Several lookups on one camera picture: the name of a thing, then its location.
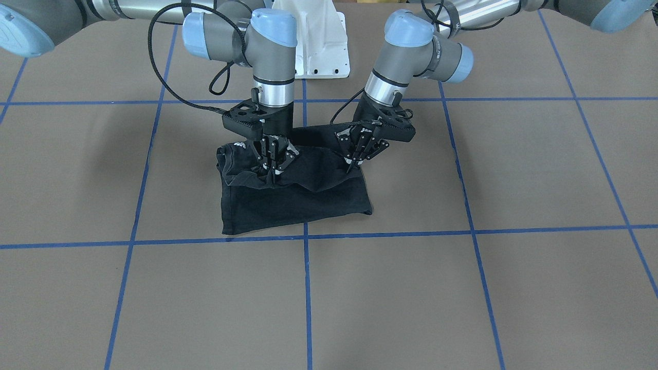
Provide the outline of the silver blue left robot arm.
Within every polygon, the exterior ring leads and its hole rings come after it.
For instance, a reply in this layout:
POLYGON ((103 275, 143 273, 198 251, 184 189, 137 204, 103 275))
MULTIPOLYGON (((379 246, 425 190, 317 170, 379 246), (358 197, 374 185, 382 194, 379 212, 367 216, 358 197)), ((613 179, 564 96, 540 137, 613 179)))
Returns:
POLYGON ((401 100, 413 78, 460 83, 474 54, 454 40, 462 31, 482 31, 521 11, 554 10, 603 33, 616 33, 639 19, 654 1, 437 1, 413 13, 400 9, 385 23, 385 40, 363 89, 352 122, 336 139, 350 171, 374 158, 390 141, 411 141, 412 113, 401 100))

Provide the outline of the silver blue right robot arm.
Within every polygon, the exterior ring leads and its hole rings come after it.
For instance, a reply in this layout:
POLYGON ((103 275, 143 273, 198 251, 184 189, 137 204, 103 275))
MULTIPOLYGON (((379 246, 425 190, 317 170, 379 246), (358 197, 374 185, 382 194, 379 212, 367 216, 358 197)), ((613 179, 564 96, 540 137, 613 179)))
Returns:
POLYGON ((254 171, 275 182, 299 157, 290 143, 293 125, 295 17, 263 1, 2 1, 2 49, 39 57, 100 21, 142 19, 179 24, 193 56, 253 70, 251 97, 225 110, 186 105, 222 115, 224 128, 247 139, 259 166, 254 171))

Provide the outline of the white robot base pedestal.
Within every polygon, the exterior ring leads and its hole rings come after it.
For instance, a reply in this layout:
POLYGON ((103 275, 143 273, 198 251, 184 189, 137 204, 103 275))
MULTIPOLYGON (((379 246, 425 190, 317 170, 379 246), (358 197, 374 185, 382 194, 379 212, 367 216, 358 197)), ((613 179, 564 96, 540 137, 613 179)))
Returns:
POLYGON ((275 1, 298 22, 296 79, 347 78, 350 75, 345 16, 332 1, 275 1))

